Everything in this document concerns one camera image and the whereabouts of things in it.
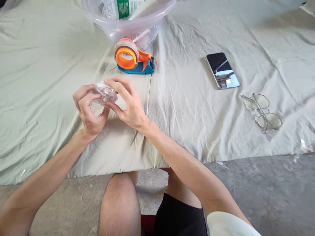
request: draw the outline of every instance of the black shorts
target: black shorts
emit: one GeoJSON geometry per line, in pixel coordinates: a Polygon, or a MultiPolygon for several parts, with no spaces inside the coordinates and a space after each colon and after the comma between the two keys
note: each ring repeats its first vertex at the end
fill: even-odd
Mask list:
{"type": "Polygon", "coordinates": [[[154,226],[154,236],[162,235],[207,236],[203,209],[189,206],[165,193],[154,226]]]}

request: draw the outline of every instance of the hand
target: hand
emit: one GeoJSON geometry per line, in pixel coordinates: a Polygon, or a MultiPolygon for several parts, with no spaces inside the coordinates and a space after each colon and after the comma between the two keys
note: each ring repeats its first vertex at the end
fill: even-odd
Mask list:
{"type": "Polygon", "coordinates": [[[95,116],[91,111],[90,104],[92,100],[101,97],[99,94],[89,93],[94,88],[95,84],[83,85],[72,96],[79,111],[79,117],[83,122],[82,131],[91,140],[95,139],[103,130],[109,113],[109,110],[104,109],[101,115],[95,116]]]}
{"type": "Polygon", "coordinates": [[[127,125],[141,132],[140,129],[149,124],[150,120],[145,115],[141,100],[130,80],[115,77],[110,80],[104,79],[104,82],[125,100],[127,110],[123,111],[117,104],[112,102],[105,102],[105,105],[110,107],[127,125]]]}

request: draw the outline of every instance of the white bedsheet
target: white bedsheet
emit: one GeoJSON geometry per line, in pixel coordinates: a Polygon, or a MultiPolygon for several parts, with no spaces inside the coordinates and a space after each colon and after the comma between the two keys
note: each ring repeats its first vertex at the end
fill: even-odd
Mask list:
{"type": "MultiPolygon", "coordinates": [[[[315,151],[315,18],[301,3],[178,1],[154,45],[156,73],[123,76],[149,118],[202,162],[315,151]],[[239,88],[215,89],[203,61],[215,52],[227,55],[239,88]],[[261,133],[240,98],[254,92],[270,100],[280,130],[261,133]]],[[[119,74],[111,50],[79,0],[7,0],[0,12],[0,185],[25,180],[80,129],[72,94],[119,74]]],[[[117,104],[124,107],[121,98],[117,104]]],[[[111,112],[68,177],[165,166],[111,112]]]]}

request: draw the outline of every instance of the phone screen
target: phone screen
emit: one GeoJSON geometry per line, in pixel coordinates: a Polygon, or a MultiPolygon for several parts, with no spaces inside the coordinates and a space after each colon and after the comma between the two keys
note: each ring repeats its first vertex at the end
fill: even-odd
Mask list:
{"type": "Polygon", "coordinates": [[[224,53],[220,52],[207,55],[207,60],[219,88],[227,89],[240,85],[224,53]]]}

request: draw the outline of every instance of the person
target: person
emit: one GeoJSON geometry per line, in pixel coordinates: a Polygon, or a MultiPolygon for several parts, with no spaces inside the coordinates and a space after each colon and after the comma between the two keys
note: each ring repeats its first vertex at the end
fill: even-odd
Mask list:
{"type": "MultiPolygon", "coordinates": [[[[260,235],[240,210],[225,185],[191,153],[168,137],[145,115],[132,83],[116,77],[104,80],[125,100],[127,109],[107,102],[118,117],[138,130],[157,148],[170,168],[168,190],[158,209],[155,235],[260,235]]],[[[103,130],[109,114],[94,116],[90,103],[100,95],[89,93],[94,84],[73,94],[83,127],[47,163],[34,172],[3,204],[0,235],[27,235],[42,204],[58,189],[82,151],[103,130]]],[[[100,209],[98,235],[144,235],[136,194],[137,172],[111,178],[100,209]]]]}

